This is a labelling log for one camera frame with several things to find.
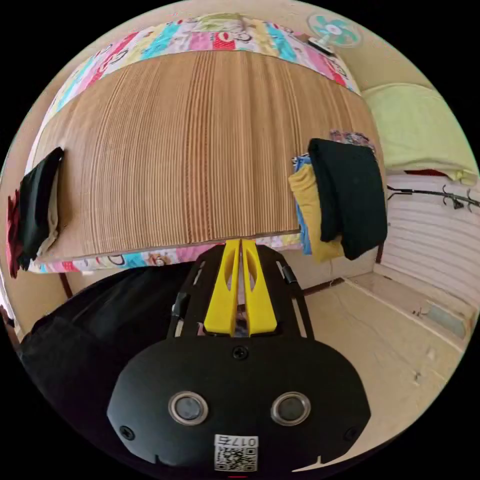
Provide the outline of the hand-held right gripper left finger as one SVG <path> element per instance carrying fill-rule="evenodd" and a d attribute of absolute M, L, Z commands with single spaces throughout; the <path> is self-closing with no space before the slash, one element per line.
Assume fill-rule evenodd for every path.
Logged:
<path fill-rule="evenodd" d="M 238 306 L 241 241 L 227 240 L 223 245 L 209 306 L 203 322 L 209 335 L 233 336 Z"/>

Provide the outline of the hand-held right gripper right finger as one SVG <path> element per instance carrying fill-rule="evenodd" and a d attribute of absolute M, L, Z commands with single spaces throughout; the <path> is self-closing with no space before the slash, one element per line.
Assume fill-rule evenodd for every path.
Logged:
<path fill-rule="evenodd" d="M 277 320 L 257 244 L 252 239 L 243 239 L 241 250 L 248 335 L 273 334 Z"/>

